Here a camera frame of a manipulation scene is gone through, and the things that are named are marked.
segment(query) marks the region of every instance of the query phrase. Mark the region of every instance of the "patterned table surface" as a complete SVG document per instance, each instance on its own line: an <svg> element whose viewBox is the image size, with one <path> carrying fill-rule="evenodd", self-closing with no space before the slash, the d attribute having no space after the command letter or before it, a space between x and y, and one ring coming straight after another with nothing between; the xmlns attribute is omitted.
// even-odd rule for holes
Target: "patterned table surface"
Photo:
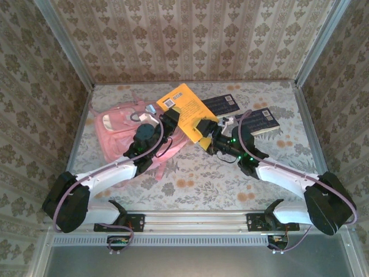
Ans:
<svg viewBox="0 0 369 277"><path fill-rule="evenodd" d="M97 85L92 104L104 111L119 102L132 100L131 92L145 100L157 100L179 83ZM272 158L309 172L316 172L311 150L293 93L294 83L188 83L200 99L231 93L241 111L269 107L280 130L255 137L255 145ZM93 115L88 114L72 173L96 169L106 162L95 134ZM128 210L239 210L265 209L275 199L301 201L293 193L241 173L236 163L228 164L208 155L191 142L168 160L161 181L155 170L130 180L122 188L109 188L95 201L114 199Z"/></svg>

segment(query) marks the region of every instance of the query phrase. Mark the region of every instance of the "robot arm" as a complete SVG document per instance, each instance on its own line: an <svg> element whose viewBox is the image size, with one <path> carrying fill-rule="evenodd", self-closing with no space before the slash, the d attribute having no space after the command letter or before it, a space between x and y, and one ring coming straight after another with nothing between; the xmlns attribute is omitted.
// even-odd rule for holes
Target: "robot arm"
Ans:
<svg viewBox="0 0 369 277"><path fill-rule="evenodd" d="M298 204L276 200L267 209L272 212L268 215L271 225L273 225L273 221L274 224L276 221L283 224L313 224L318 230L327 235L335 234L352 215L352 208L342 198L323 188L316 180L323 182L341 194L356 209L350 195L334 174L326 172L323 175L317 175L282 166L281 163L273 160L269 155L255 147L254 137L246 126L242 126L240 136L248 150L247 152L241 146L238 126L232 130L231 137L223 135L221 127L217 126L216 122L208 119L201 120L197 125L197 129L204 137L211 134L212 141L206 150L208 154L216 155L221 152L234 156L239 159L238 166L245 175L274 183L305 200L305 203ZM299 172L302 177L286 169Z"/></svg>
<svg viewBox="0 0 369 277"><path fill-rule="evenodd" d="M142 124L137 129L129 150L123 154L123 157L113 163L95 171L77 174L76 176L69 172L59 176L43 203L43 210L51 218L54 217L56 207L68 188L71 188L78 180L85 179L71 191L71 194L67 196L65 202L61 205L57 216L57 225L64 233L69 233L81 224L87 223L124 225L127 212L118 203L109 201L109 203L105 204L92 204L92 202L89 204L89 201L110 186L132 179L150 167L154 155L168 141L169 136L173 134L177 127L179 113L169 109L160 117L160 120L163 125L163 132L161 132L159 125L153 127L147 123ZM352 199L334 174L325 173L322 176L318 176L301 172L305 176L304 178L282 170L277 166L279 162L255 147L254 137L244 127L242 127L241 137L247 150L258 159L269 162L268 164L254 159L242 148L238 136L238 127L235 127L232 130L232 136L228 137L222 134L222 128L218 126L217 122L203 119L197 125L197 130L204 137L211 135L211 143L206 149L208 154L214 155L220 151L223 154L234 156L239 159L238 166L244 174L282 186L305 199L305 203L299 204L276 200L267 209L269 212L268 220L271 225L273 225L273 222L313 224L321 232L333 235L352 215L352 210L338 196L322 188L314 181L306 179L306 176L319 179L340 192L354 205ZM142 156L149 149L153 149L153 151ZM140 155L142 157L135 159L135 161L121 164L128 158L133 159Z"/></svg>

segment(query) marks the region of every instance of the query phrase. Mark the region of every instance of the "cable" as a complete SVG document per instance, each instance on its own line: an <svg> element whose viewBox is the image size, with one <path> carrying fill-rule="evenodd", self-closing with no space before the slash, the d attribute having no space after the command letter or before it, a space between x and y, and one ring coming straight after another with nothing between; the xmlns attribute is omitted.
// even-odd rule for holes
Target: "cable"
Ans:
<svg viewBox="0 0 369 277"><path fill-rule="evenodd" d="M218 156L218 152L217 152L217 158L218 158L218 159L220 159L222 162L226 162L226 163L234 163L235 161L237 161L237 160L238 160L237 158L236 158L233 162L229 162L229 161L227 161L227 160L223 160L223 159L219 158L219 156Z"/></svg>
<svg viewBox="0 0 369 277"><path fill-rule="evenodd" d="M298 247L301 242L306 238L307 236L307 233L309 233L310 229L311 229L312 225L309 226L309 228L306 230L305 234L301 237L301 239L294 245L294 246L291 246L291 247L286 247L285 249L280 249L277 245L274 245L274 244L271 244L269 243L269 245L271 245L272 247L276 248L276 251L278 252L287 252L287 251L290 251L292 249L295 249L296 247Z"/></svg>
<svg viewBox="0 0 369 277"><path fill-rule="evenodd" d="M169 139L171 139L171 143L169 143L168 148L167 148L167 149L165 149L165 151L164 151L163 153L161 153L159 156L156 156L156 155L155 155L155 157L160 158L160 157L161 157L161 156L163 156L165 153L167 153L167 151L169 150L169 148L171 148L172 143L173 143L173 139L172 139L172 137L169 137Z"/></svg>
<svg viewBox="0 0 369 277"><path fill-rule="evenodd" d="M287 171L289 173L292 173L292 174L295 174L299 177L302 177L302 178L305 178L307 180L310 180L310 181L313 181L319 185L321 185L323 188L325 188L326 190L334 193L336 196L338 196L352 211L352 214L353 214L353 219L351 221L348 221L346 222L345 224L346 225L350 225L350 224L354 224L356 221L357 221L357 212L356 212L356 209L355 207L351 204L351 202L345 197L343 196L341 193L339 193L338 191L336 191L335 189L331 188L330 186L326 185L325 183L323 183L322 181L320 180L317 180L311 176L308 176L308 175L305 175L303 173L300 173L298 171L295 171L293 169L290 169L288 167L285 167L285 166L282 166L280 164L275 164L275 163L272 163L268 160L263 160L263 159L260 159L259 157L255 156L254 154L252 154L245 146L245 144L243 143L243 140L242 140L242 134L241 134L241 127L242 127L242 121L248 117L249 115L251 114L251 110L247 110L241 117L240 121L239 121L239 124L238 124L238 138L239 138L239 141L240 141L240 144L242 146L242 148L246 151L247 154L249 154L252 158L254 158L255 160L258 160L259 162L261 163L266 163L270 166L273 166L273 167L278 167L284 171Z"/></svg>
<svg viewBox="0 0 369 277"><path fill-rule="evenodd" d="M58 203L58 206L55 209L54 217L52 218L52 228L54 229L54 231L56 233L61 233L62 232L60 229L58 229L58 226L57 226L57 218L58 218L58 214L59 214L60 208L62 207L65 199L67 198L67 196L70 194L70 192L76 186L78 186L80 183L88 180L89 178L95 177L95 176L101 174L102 172L105 172L105 171L107 171L107 170L109 170L109 169L111 169L113 167L121 166L121 165L123 165L125 163L132 162L132 161L137 160L137 159L139 159L139 158L141 158L143 156L146 156L148 153L152 152L160 144L161 139L163 138L163 135L164 135L164 126L163 126L163 123L161 122L161 120L158 118L158 116L154 115L153 113L149 113L147 111L136 111L136 112L132 113L131 117L134 116L134 115L138 115L138 114L149 114L149 115L151 115L154 119L156 119L159 122L161 132L160 132L160 137L159 137L157 143L151 149L147 150L146 152L144 152L144 153L142 153L142 154L140 154L140 155L138 155L138 156L136 156L136 157L134 157L132 159L123 160L123 161L121 161L119 163L113 163L113 164L111 164L109 166L105 166L102 169L97 170L94 173L92 173L90 175L87 175L86 177L81 178L77 182L75 182L74 184L72 184L72 186L70 188L68 188L68 190L64 193L64 195L60 199L60 201Z"/></svg>
<svg viewBox="0 0 369 277"><path fill-rule="evenodd" d="M128 246L130 246L132 244L133 239L134 239L134 232L133 232L133 230L131 228L126 227L126 226L120 226L120 225L109 225L109 224L105 224L105 223L98 223L98 224L101 225L101 226L103 226L103 227L108 227L108 228L124 229L124 230L127 230L127 231L129 231L131 233L131 238L129 239L129 241L126 244L126 246L122 249L122 251L127 250ZM110 250L110 252L112 251L112 249L111 249L111 243L113 241L116 241L116 240L122 239L122 238L125 238L125 237L114 237L114 238L110 238L109 239L108 249Z"/></svg>

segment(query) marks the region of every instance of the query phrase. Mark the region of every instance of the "black bracket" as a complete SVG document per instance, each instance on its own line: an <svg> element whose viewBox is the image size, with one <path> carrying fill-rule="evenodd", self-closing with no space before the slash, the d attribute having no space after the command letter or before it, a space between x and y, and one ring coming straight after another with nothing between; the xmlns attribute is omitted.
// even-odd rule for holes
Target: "black bracket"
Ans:
<svg viewBox="0 0 369 277"><path fill-rule="evenodd" d="M267 246L271 250L284 250L288 245L288 236L285 235L269 235Z"/></svg>
<svg viewBox="0 0 369 277"><path fill-rule="evenodd" d="M168 142L168 138L173 135L178 125L179 113L170 108L159 116L159 119L163 124L163 138L152 152L134 161L134 165L137 166L135 177L145 172L152 165L152 158L160 150L161 146ZM157 143L160 138L160 133L161 129L159 124L156 125L155 128L148 123L142 124L138 127L133 137L133 142L130 144L129 149L123 153L123 156L132 159L146 152Z"/></svg>
<svg viewBox="0 0 369 277"><path fill-rule="evenodd" d="M144 231L144 227L145 227L145 215L144 214L126 214L126 220L124 222L124 224L117 224L117 225L121 225L121 226L126 226L128 228L131 228L134 232L143 232ZM127 230L124 229L119 229L119 228L109 228L109 227L104 227L100 224L95 224L93 227L93 231L94 232L129 232Z"/></svg>
<svg viewBox="0 0 369 277"><path fill-rule="evenodd" d="M129 240L130 235L109 235L106 239L106 243L115 244L115 246L111 245L110 248L114 251L120 251L126 247Z"/></svg>
<svg viewBox="0 0 369 277"><path fill-rule="evenodd" d="M300 231L300 225L298 223L282 224L280 222L273 226L268 223L265 218L265 213L251 213L246 214L247 229L249 232L257 231Z"/></svg>

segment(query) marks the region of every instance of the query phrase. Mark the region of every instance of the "book cover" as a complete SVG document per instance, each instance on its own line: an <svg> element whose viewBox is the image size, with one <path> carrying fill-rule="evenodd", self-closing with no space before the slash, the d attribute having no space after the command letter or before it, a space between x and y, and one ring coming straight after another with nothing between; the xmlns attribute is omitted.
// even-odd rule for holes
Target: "book cover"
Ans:
<svg viewBox="0 0 369 277"><path fill-rule="evenodd" d="M164 111L172 107L180 109L178 126L194 143L203 139L202 134L195 128L201 119L211 119L219 122L217 117L186 84L181 84L156 103Z"/></svg>
<svg viewBox="0 0 369 277"><path fill-rule="evenodd" d="M236 121L240 120L241 116L242 115L236 115ZM268 108L253 111L250 116L243 120L242 126L243 125L249 128L253 136L280 128L279 123Z"/></svg>
<svg viewBox="0 0 369 277"><path fill-rule="evenodd" d="M231 94L205 99L202 102L217 118L229 117L240 110Z"/></svg>

